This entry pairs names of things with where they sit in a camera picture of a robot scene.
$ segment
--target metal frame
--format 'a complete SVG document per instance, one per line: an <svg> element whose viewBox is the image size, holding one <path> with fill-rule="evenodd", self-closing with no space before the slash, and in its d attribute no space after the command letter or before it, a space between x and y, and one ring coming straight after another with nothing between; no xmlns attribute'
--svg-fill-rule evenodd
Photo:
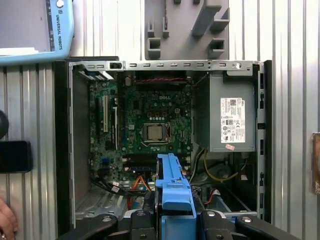
<svg viewBox="0 0 320 240"><path fill-rule="evenodd" d="M76 203L75 203L75 172L74 172L74 139L73 139L73 69L75 66L82 66L87 71L94 72L123 72L123 71L204 71L204 72L221 72L226 71L229 76L253 76L253 65L259 65L258 79L256 84L260 86L261 74L264 74L264 63L257 61L228 61L228 60L179 60L179 61L70 61L68 63L68 86L70 91L70 103L69 106L69 130L71 134L71 149L70 149L70 179L71 179L71 191L73 198L71 200L71 215L72 223L76 223ZM259 90L260 94L265 95L265 89ZM260 94L257 94L257 101L260 101ZM256 126L258 123L265 123L265 109L257 109ZM256 130L256 151L260 151L261 140L265 140L265 130ZM265 184L259 185L261 180L260 173L265 175L265 155L257 154L257 210L250 211L259 218L263 218L265 210L264 205L261 205L261 201L265 201Z"/></svg>
<svg viewBox="0 0 320 240"><path fill-rule="evenodd" d="M177 60L177 61L78 61L88 71L227 71L230 76L252 76L257 61Z"/></svg>

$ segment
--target capacitor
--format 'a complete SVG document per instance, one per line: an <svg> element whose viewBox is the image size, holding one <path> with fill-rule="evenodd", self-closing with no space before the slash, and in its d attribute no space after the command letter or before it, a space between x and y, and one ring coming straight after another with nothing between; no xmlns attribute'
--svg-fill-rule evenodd
<svg viewBox="0 0 320 240"><path fill-rule="evenodd" d="M131 78L130 77L126 77L124 79L124 85L126 85L127 87L131 86Z"/></svg>

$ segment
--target dell logo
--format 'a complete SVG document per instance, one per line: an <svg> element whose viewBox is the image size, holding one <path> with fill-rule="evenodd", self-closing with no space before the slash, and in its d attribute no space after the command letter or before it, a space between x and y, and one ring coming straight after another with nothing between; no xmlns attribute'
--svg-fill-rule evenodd
<svg viewBox="0 0 320 240"><path fill-rule="evenodd" d="M160 100L170 100L170 96L159 96Z"/></svg>

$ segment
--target universal robots logo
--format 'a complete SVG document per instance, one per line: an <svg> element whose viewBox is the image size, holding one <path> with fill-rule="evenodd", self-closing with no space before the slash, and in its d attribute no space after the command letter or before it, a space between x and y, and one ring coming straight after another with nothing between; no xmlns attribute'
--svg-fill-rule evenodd
<svg viewBox="0 0 320 240"><path fill-rule="evenodd" d="M59 50L62 50L62 36L61 36L61 23L60 23L60 15L63 14L62 10L58 10L58 14L55 16L56 18L56 29L58 32L58 46Z"/></svg>

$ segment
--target tablet screen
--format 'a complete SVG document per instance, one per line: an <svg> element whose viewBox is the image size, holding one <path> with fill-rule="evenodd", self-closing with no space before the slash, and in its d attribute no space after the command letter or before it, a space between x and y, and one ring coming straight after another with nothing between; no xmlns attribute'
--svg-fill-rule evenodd
<svg viewBox="0 0 320 240"><path fill-rule="evenodd" d="M0 0L0 56L53 52L50 9L50 0Z"/></svg>

